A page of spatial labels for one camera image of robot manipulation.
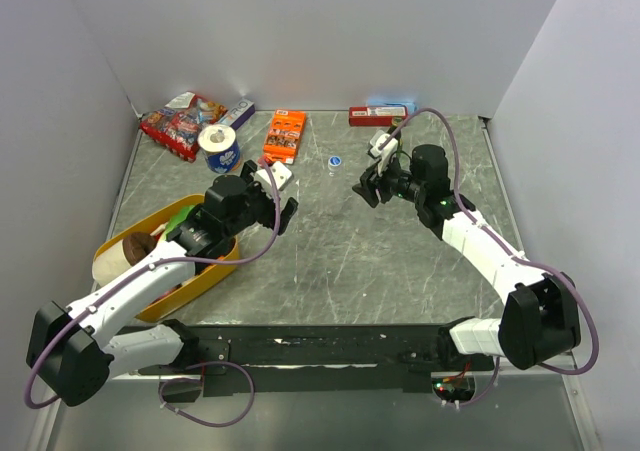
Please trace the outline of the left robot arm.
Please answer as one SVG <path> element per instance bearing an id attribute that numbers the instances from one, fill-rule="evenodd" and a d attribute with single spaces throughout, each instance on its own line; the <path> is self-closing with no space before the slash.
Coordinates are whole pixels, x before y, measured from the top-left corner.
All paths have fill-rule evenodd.
<path id="1" fill-rule="evenodd" d="M 259 224 L 273 236 L 284 233 L 297 211 L 279 193 L 292 178 L 281 162 L 248 161 L 239 175 L 222 175 L 207 189 L 202 203 L 175 226 L 138 264 L 93 294 L 66 307 L 50 302 L 35 315 L 26 363 L 31 369 L 23 399 L 39 408 L 31 391 L 41 379 L 62 400 L 77 406 L 110 379 L 149 366 L 169 366 L 177 373 L 198 360 L 197 337 L 178 321 L 122 333 L 139 312 L 165 292 L 193 280 L 205 268 L 229 266 L 226 255 L 236 236 Z"/>

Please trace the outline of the clear plastic bottle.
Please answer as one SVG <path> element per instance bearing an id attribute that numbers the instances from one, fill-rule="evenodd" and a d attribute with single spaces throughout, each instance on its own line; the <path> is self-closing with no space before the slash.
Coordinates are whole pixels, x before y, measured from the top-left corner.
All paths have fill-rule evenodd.
<path id="1" fill-rule="evenodd" d="M 327 161 L 327 169 L 331 177 L 338 175 L 343 169 L 343 160 L 339 156 L 330 156 Z"/>

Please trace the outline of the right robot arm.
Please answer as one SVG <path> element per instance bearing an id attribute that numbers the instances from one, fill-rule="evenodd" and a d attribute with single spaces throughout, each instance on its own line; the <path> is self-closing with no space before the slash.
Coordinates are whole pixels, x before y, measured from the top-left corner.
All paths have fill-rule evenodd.
<path id="1" fill-rule="evenodd" d="M 490 237 L 482 214 L 454 194 L 444 149 L 420 145 L 403 168 L 397 146 L 384 139 L 370 145 L 374 162 L 354 191 L 370 207 L 393 197 L 412 203 L 421 224 L 470 262 L 504 305 L 498 319 L 465 318 L 451 325 L 437 345 L 439 362 L 456 370 L 472 354 L 483 354 L 526 370 L 579 345 L 578 305 L 565 282 L 522 264 L 513 246 Z"/>

